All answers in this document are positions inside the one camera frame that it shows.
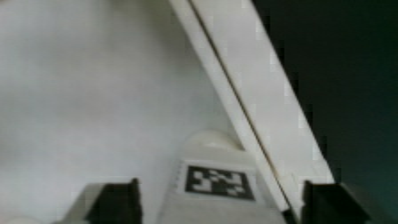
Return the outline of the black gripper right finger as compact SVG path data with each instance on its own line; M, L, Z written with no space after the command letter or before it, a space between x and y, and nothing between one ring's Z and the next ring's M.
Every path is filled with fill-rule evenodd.
M301 224L391 224L377 203L345 184L306 181Z

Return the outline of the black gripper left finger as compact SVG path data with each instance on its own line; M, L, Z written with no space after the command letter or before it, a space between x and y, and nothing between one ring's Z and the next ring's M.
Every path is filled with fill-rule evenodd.
M141 182L107 183L98 194L84 192L56 224L144 224Z

